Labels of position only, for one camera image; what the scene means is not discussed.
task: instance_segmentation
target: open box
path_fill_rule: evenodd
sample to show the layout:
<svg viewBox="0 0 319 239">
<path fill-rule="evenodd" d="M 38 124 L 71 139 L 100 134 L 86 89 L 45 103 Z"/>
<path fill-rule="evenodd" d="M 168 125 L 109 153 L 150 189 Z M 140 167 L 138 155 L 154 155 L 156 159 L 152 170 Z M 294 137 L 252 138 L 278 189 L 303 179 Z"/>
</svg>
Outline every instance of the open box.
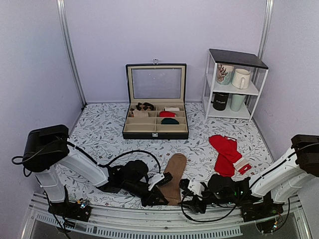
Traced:
<svg viewBox="0 0 319 239">
<path fill-rule="evenodd" d="M 123 128 L 124 139 L 188 139 L 185 111 L 186 64 L 126 65 L 130 107 Z M 138 103 L 154 106 L 145 118 L 134 117 Z M 179 108 L 178 124 L 162 124 L 164 107 Z"/>
</svg>

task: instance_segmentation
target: black cup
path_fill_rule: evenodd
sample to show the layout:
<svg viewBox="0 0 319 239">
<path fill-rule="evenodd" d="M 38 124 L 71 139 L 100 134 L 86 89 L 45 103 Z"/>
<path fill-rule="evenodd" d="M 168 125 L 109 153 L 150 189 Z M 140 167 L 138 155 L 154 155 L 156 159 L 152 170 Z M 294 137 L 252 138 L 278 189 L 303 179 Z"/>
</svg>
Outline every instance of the black cup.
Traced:
<svg viewBox="0 0 319 239">
<path fill-rule="evenodd" d="M 228 100 L 229 93 L 215 93 L 213 107 L 218 111 L 223 111 L 226 109 L 226 104 Z"/>
</svg>

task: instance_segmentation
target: wall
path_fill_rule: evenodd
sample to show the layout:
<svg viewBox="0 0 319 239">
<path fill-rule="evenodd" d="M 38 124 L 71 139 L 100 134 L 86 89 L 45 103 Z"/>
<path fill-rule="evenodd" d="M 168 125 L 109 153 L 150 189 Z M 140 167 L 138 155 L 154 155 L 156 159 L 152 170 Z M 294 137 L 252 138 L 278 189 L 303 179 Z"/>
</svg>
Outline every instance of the wall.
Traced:
<svg viewBox="0 0 319 239">
<path fill-rule="evenodd" d="M 319 135 L 319 2 L 275 1 L 263 61 L 269 76 L 254 118 L 279 158 L 295 134 Z M 319 234 L 319 180 L 299 191 L 312 235 Z"/>
<path fill-rule="evenodd" d="M 266 1 L 69 0 L 72 46 L 88 102 L 128 100 L 125 65 L 187 63 L 199 101 L 208 48 L 257 54 Z"/>
<path fill-rule="evenodd" d="M 0 2 L 0 238 L 17 239 L 33 191 L 32 175 L 10 159 L 24 151 L 27 134 L 80 114 L 55 0 Z"/>
</svg>

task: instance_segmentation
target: shelf board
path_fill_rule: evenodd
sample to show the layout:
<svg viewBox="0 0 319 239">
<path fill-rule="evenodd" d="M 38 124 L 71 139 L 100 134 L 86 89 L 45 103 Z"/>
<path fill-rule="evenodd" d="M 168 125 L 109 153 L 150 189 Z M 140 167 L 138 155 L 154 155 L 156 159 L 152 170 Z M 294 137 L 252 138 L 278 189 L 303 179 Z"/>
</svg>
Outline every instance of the shelf board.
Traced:
<svg viewBox="0 0 319 239">
<path fill-rule="evenodd" d="M 262 60 L 251 53 L 209 49 L 209 54 L 216 63 L 268 69 L 268 66 Z"/>
<path fill-rule="evenodd" d="M 213 78 L 212 74 L 206 75 L 206 80 L 210 90 L 211 90 L 212 78 Z M 229 83 L 227 86 L 224 86 L 215 82 L 213 92 L 243 94 L 243 95 L 252 95 L 252 96 L 257 96 L 259 94 L 259 91 L 257 90 L 257 88 L 252 82 L 249 82 L 249 86 L 246 89 L 238 89 L 237 87 L 234 87 L 231 83 Z"/>
<path fill-rule="evenodd" d="M 209 97 L 204 97 L 203 100 L 203 106 L 205 108 L 205 111 L 207 110 L 208 107 L 208 100 Z M 209 113 L 208 117 L 217 117 L 217 118 L 235 118 L 235 119 L 249 119 L 250 118 L 250 113 L 246 107 L 246 105 L 243 103 L 240 110 L 238 112 L 234 112 L 230 109 L 230 103 L 231 103 L 231 98 L 228 99 L 226 109 L 223 111 L 218 111 L 213 108 L 213 104 L 209 107 Z"/>
</svg>

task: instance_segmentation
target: cup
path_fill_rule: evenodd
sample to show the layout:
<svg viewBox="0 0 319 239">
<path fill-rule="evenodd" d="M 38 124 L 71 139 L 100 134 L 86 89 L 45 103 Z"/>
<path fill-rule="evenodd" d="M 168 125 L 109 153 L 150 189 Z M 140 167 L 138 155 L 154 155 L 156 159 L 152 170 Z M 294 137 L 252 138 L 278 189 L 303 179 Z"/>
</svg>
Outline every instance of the cup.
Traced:
<svg viewBox="0 0 319 239">
<path fill-rule="evenodd" d="M 230 109 L 235 112 L 239 111 L 241 105 L 244 103 L 245 97 L 246 95 L 233 94 L 231 97 Z"/>
<path fill-rule="evenodd" d="M 239 89 L 246 89 L 249 86 L 250 72 L 245 69 L 236 69 L 231 84 Z"/>
<path fill-rule="evenodd" d="M 215 93 L 213 108 L 218 111 L 225 110 L 228 96 L 229 96 L 229 93 Z"/>
<path fill-rule="evenodd" d="M 230 83 L 234 66 L 218 64 L 217 66 L 217 83 L 221 85 L 228 85 Z"/>
</svg>

